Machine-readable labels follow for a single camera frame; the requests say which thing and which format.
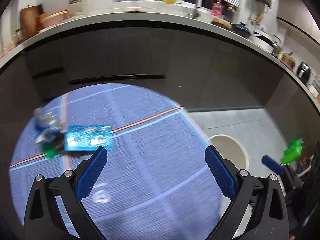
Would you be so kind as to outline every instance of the green bottle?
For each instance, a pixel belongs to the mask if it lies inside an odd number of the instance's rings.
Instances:
[[[301,156],[303,140],[293,140],[283,152],[284,157],[280,160],[282,164],[292,163]]]

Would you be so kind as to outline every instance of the blue rug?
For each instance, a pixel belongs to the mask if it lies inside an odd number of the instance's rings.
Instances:
[[[45,110],[67,125],[106,124],[113,129],[177,105],[154,91],[124,84],[101,84],[56,98]],[[87,212],[108,240],[205,239],[219,221],[221,191],[204,160],[209,145],[176,109],[113,134],[114,148],[88,198]],[[17,142],[12,164],[40,155],[33,120]],[[36,158],[10,168],[12,199],[23,223],[29,190],[37,174],[60,176],[84,159]],[[60,212],[77,236],[60,197]]]

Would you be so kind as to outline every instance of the blue object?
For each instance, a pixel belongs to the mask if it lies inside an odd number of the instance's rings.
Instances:
[[[99,147],[97,151],[98,153],[94,156],[86,170],[78,179],[76,196],[79,201],[89,196],[94,184],[107,163],[107,150],[103,147]]]
[[[270,170],[272,170],[277,175],[284,174],[284,169],[282,168],[282,166],[279,163],[277,163],[275,160],[271,159],[268,155],[264,155],[261,160],[264,165],[266,165]]]
[[[34,110],[34,115],[36,143],[52,142],[62,129],[60,120],[53,112],[45,112],[41,107]]]
[[[204,158],[223,195],[234,200],[236,182],[212,147],[208,146],[205,149]]]
[[[106,125],[71,125],[64,136],[66,151],[95,151],[98,147],[112,150],[110,126]]]

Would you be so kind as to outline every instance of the pink bottle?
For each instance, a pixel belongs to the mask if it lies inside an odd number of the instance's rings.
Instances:
[[[223,5],[221,4],[221,0],[217,0],[213,3],[211,14],[220,17],[222,15]]]

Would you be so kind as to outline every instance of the air fryer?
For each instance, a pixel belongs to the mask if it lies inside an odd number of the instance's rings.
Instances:
[[[305,62],[301,62],[297,70],[297,77],[301,80],[303,84],[307,84],[310,78],[311,69]]]

